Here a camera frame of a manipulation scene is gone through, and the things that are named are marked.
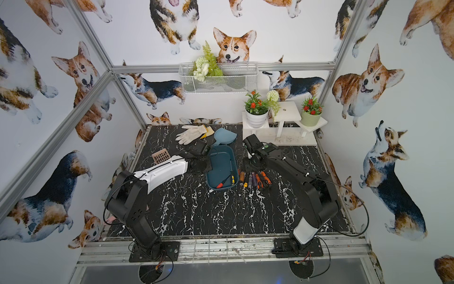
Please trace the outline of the teal storage box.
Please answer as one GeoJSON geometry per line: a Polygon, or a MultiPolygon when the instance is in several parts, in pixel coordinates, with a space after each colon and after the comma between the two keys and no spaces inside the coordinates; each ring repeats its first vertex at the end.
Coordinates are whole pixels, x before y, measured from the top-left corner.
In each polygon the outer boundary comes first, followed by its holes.
{"type": "Polygon", "coordinates": [[[227,145],[218,145],[210,149],[208,156],[212,163],[212,170],[206,174],[208,187],[214,191],[234,188],[238,184],[239,174],[233,149],[227,145]],[[231,172],[235,175],[235,185],[216,189],[216,186],[231,175],[231,172]]]}

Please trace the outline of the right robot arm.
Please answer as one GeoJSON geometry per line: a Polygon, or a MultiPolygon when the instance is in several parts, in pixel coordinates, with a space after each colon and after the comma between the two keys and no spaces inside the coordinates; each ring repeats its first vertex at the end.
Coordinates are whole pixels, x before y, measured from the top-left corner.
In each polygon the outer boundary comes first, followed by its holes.
{"type": "Polygon", "coordinates": [[[341,210],[336,186],[327,175],[318,175],[287,157],[275,144],[264,144],[255,134],[243,140],[255,170],[273,170],[290,182],[301,203],[301,219],[291,237],[299,245],[312,241],[316,233],[341,210]]]}

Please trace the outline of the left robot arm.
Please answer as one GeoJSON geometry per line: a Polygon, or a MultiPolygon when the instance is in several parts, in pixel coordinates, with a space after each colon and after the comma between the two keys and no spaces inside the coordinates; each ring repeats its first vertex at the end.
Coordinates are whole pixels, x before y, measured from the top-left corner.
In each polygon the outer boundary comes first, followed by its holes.
{"type": "Polygon", "coordinates": [[[147,221],[148,195],[161,184],[185,173],[202,174],[212,169],[208,153],[210,146],[196,142],[189,151],[170,156],[166,149],[158,151],[156,164],[148,169],[118,174],[108,197],[105,210],[109,211],[135,239],[140,251],[156,260],[164,256],[161,238],[147,221]]]}

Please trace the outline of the white work glove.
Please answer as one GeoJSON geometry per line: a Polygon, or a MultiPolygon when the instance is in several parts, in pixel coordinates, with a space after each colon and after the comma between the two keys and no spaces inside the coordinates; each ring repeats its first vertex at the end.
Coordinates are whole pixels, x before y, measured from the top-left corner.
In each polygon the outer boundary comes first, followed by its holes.
{"type": "Polygon", "coordinates": [[[182,145],[188,145],[207,133],[207,128],[204,125],[183,125],[182,129],[185,129],[185,131],[176,137],[176,141],[182,145]]]}

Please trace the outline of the yellow cloth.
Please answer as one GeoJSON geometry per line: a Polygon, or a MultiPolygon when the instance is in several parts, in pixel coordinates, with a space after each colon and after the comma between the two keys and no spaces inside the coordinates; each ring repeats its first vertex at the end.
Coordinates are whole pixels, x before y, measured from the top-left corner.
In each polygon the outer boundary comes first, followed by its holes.
{"type": "Polygon", "coordinates": [[[204,139],[204,138],[207,138],[207,137],[209,137],[209,136],[212,136],[214,133],[215,133],[215,131],[212,129],[212,127],[211,127],[211,126],[208,126],[208,127],[206,127],[206,133],[204,133],[204,134],[200,137],[200,139],[204,139]]]}

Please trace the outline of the blue plastic dustpan scoop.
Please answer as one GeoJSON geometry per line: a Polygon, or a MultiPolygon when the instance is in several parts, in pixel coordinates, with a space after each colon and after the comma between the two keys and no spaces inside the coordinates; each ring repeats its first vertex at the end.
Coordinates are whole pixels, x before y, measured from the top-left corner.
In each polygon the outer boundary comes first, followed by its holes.
{"type": "Polygon", "coordinates": [[[224,144],[224,145],[231,144],[232,142],[234,142],[236,140],[236,138],[237,138],[237,133],[220,128],[215,131],[215,134],[214,134],[215,142],[212,145],[212,147],[215,147],[215,146],[218,146],[221,144],[224,144]]]}

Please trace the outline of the brown slotted scoop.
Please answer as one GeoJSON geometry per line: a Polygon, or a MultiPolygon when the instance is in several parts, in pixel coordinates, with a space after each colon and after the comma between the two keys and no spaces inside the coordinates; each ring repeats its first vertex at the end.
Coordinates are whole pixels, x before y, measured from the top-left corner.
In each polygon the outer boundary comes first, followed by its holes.
{"type": "Polygon", "coordinates": [[[156,151],[155,153],[153,153],[151,155],[151,157],[156,165],[164,163],[164,162],[170,160],[170,158],[171,158],[167,149],[161,149],[159,151],[156,151]]]}

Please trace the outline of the white stepped stand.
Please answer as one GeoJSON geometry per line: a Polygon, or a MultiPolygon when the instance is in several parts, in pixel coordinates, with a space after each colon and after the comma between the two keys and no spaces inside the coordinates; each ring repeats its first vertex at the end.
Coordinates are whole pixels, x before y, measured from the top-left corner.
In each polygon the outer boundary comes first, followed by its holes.
{"type": "Polygon", "coordinates": [[[296,103],[287,101],[280,103],[278,113],[270,110],[264,115],[251,115],[244,111],[242,136],[246,138],[255,134],[259,141],[278,146],[315,146],[314,133],[326,124],[327,121],[320,118],[314,126],[303,125],[296,103]]]}

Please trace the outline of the white potted red flowers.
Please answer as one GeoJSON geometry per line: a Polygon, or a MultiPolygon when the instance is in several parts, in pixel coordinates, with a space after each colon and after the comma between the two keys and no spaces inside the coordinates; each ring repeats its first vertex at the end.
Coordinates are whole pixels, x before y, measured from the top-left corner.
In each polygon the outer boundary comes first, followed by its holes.
{"type": "Polygon", "coordinates": [[[252,128],[260,128],[268,119],[270,110],[278,114],[280,111],[279,93],[271,90],[267,93],[267,98],[262,100],[258,91],[253,90],[246,94],[248,100],[245,102],[245,111],[247,113],[248,124],[252,128]]]}

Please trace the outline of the green potted red flowers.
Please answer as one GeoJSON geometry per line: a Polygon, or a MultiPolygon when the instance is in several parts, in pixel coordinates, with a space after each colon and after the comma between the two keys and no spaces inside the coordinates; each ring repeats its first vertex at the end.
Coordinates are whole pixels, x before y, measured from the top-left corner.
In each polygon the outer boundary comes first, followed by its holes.
{"type": "Polygon", "coordinates": [[[323,105],[321,105],[317,98],[307,98],[303,103],[301,123],[307,127],[315,126],[323,112],[323,105]]]}

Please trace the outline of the green white artificial plant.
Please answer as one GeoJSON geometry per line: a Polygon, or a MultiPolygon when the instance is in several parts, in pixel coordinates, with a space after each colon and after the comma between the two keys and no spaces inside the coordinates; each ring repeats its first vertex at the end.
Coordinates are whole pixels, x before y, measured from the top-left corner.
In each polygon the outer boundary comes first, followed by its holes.
{"type": "Polygon", "coordinates": [[[206,41],[203,48],[203,56],[198,57],[193,63],[190,72],[196,80],[204,82],[209,77],[221,77],[223,72],[218,66],[217,58],[212,53],[209,43],[206,41]]]}

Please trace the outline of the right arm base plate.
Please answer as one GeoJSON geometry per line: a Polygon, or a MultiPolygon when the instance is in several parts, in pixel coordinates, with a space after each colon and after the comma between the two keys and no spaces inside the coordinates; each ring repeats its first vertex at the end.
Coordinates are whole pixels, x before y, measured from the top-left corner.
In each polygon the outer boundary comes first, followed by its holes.
{"type": "Polygon", "coordinates": [[[274,239],[271,253],[276,258],[291,257],[322,257],[324,255],[320,240],[312,239],[306,244],[300,244],[296,239],[274,239]]]}

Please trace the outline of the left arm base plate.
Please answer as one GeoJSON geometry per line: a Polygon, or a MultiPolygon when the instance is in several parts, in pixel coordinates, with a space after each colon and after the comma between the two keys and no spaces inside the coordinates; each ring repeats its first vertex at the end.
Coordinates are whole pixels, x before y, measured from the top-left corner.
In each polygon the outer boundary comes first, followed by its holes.
{"type": "Polygon", "coordinates": [[[146,249],[135,243],[131,249],[129,262],[176,261],[179,256],[180,245],[181,243],[178,241],[165,241],[155,243],[152,248],[146,249]]]}

